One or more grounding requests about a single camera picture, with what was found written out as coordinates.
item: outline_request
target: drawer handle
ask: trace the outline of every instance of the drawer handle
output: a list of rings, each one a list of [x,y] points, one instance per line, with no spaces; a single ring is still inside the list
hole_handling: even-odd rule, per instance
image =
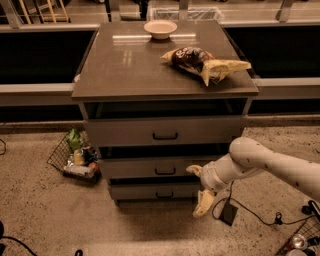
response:
[[[155,133],[152,134],[154,140],[176,140],[178,139],[178,133],[176,132],[173,136],[158,136]]]
[[[176,168],[173,168],[171,172],[159,172],[157,168],[154,169],[157,175],[173,175],[176,173]]]
[[[156,192],[156,197],[161,199],[161,198],[172,198],[173,197],[173,192],[171,192],[171,194],[168,195],[160,195],[158,192]]]

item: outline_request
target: drawer front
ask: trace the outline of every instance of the drawer front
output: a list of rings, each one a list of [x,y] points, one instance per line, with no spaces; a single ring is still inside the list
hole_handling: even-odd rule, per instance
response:
[[[153,184],[110,186],[113,200],[174,199],[197,197],[200,184]]]
[[[100,160],[102,177],[110,179],[143,178],[143,177],[174,177],[193,175],[186,171],[190,165],[205,165],[218,157],[166,158],[166,159],[133,159],[121,161]]]
[[[90,120],[84,126],[94,146],[137,146],[231,142],[241,136],[245,125],[237,116]]]

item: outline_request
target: table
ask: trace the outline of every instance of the table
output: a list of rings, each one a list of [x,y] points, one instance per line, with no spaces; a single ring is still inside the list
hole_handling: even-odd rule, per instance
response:
[[[216,21],[177,24],[161,41],[144,22],[101,25],[73,91],[117,203],[197,197],[199,180],[185,168],[228,151],[258,94],[247,71],[206,87],[201,77],[164,63],[164,53],[184,46],[239,59]]]

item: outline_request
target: cord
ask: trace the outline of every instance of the cord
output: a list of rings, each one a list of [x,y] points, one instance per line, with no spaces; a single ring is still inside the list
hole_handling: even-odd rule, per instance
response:
[[[19,244],[22,245],[25,249],[27,249],[31,255],[37,256],[26,244],[24,244],[23,242],[19,241],[18,239],[14,238],[14,237],[11,237],[11,236],[3,236],[2,238],[9,239],[9,240],[13,240],[13,241],[19,243]]]
[[[293,222],[283,222],[282,221],[282,213],[281,212],[277,212],[276,213],[276,217],[275,217],[275,220],[273,223],[267,223],[265,222],[258,214],[256,214],[254,211],[250,210],[248,207],[244,206],[242,203],[240,203],[238,200],[232,198],[232,187],[233,187],[233,183],[234,181],[232,181],[231,185],[230,185],[230,194],[228,197],[224,197],[222,199],[220,199],[215,205],[214,207],[212,208],[212,217],[216,220],[219,220],[219,218],[217,218],[215,215],[214,215],[214,210],[216,209],[216,207],[222,202],[222,201],[227,201],[227,202],[230,202],[231,200],[236,202],[238,205],[240,205],[242,208],[244,208],[246,211],[250,212],[251,214],[253,214],[256,218],[258,218],[258,220],[260,222],[262,222],[264,225],[266,226],[273,226],[273,225],[293,225],[293,224],[296,224],[298,222],[302,222],[302,221],[307,221],[308,219],[310,218],[314,218],[316,217],[315,215],[312,215],[312,216],[309,216],[307,218],[303,218],[303,219],[300,219],[300,220],[296,220],[296,221],[293,221]]]
[[[4,154],[6,153],[6,151],[7,151],[7,144],[6,144],[2,139],[0,139],[0,141],[3,143],[3,146],[4,146],[3,152],[0,153],[0,156],[2,156],[2,155],[4,155]]]

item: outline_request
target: cabinet top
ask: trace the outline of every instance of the cabinet top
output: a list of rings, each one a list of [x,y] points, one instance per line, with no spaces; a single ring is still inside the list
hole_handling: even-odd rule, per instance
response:
[[[102,24],[76,83],[72,98],[80,101],[245,97],[258,89],[247,71],[230,74],[206,87],[202,78],[165,63],[161,56],[194,46],[217,59],[238,60],[216,21],[178,21],[170,39],[155,40],[146,22]]]

